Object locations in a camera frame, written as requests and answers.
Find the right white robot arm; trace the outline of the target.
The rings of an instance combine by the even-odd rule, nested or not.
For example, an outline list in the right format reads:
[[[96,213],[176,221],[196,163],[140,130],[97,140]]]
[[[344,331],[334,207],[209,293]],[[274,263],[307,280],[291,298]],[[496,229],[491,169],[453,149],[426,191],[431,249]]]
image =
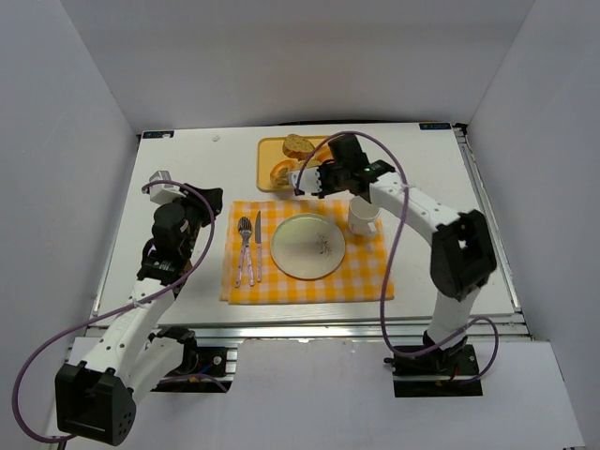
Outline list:
[[[437,289],[431,322],[421,354],[453,352],[466,343],[466,331],[476,297],[497,268],[483,213],[460,212],[413,187],[396,157],[369,161],[358,131],[337,132],[324,140],[333,158],[318,170],[311,191],[323,198],[349,191],[399,219],[430,247],[429,274]]]

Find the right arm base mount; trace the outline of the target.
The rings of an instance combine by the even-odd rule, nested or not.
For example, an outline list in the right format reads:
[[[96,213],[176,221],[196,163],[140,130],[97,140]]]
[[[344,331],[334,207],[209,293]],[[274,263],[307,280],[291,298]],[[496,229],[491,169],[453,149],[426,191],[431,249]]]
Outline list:
[[[469,382],[480,371],[473,345],[467,344],[440,364],[436,356],[434,352],[417,358],[393,355],[383,359],[383,363],[391,369],[396,398],[483,396],[481,381]]]

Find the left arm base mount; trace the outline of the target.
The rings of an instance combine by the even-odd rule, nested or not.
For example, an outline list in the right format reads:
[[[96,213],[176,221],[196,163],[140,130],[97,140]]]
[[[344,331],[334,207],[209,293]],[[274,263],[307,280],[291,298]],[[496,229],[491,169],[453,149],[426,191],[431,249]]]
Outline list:
[[[200,347],[198,362],[194,369],[184,374],[170,372],[167,377],[183,376],[183,380],[159,384],[154,392],[207,394],[226,393],[233,383],[237,362],[237,350],[226,347]]]

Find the bagel ring bread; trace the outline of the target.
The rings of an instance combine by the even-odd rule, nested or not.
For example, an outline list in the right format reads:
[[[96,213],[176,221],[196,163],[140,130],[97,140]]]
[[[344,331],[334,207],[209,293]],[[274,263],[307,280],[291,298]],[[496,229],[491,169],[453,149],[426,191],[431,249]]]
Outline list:
[[[285,159],[273,167],[269,174],[270,185],[272,188],[288,188],[289,173],[298,169],[298,161],[295,159]]]

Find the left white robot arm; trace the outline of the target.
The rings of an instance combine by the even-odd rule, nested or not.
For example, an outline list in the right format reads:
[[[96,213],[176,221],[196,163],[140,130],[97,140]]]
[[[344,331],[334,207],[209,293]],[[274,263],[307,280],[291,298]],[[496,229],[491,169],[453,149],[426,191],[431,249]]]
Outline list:
[[[166,377],[183,379],[197,370],[195,334],[160,327],[158,320],[198,266],[192,253],[200,230],[213,230],[223,207],[220,187],[151,182],[143,192],[157,210],[125,309],[91,351],[64,364],[54,381],[58,429],[112,446],[128,436],[146,394]]]

